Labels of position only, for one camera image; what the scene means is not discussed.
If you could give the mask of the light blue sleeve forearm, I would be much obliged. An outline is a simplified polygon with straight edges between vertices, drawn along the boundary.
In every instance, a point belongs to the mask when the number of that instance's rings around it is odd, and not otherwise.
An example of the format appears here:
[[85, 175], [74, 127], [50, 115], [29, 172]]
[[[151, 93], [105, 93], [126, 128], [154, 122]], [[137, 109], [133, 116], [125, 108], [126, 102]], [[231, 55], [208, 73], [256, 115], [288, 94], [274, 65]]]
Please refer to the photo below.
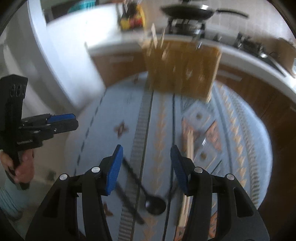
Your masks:
[[12, 221], [20, 220], [29, 203], [29, 190], [22, 190], [6, 178], [1, 187], [1, 210]]

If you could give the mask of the person left hand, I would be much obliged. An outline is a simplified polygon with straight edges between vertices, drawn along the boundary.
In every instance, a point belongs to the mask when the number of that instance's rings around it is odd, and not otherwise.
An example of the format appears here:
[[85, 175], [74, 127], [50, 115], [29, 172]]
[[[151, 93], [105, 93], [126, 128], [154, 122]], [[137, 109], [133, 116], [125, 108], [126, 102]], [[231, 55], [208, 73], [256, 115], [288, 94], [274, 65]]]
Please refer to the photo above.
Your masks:
[[26, 150], [21, 154], [21, 163], [16, 168], [14, 168], [13, 160], [10, 156], [1, 150], [1, 164], [15, 183], [29, 183], [34, 178], [35, 168], [33, 149]]

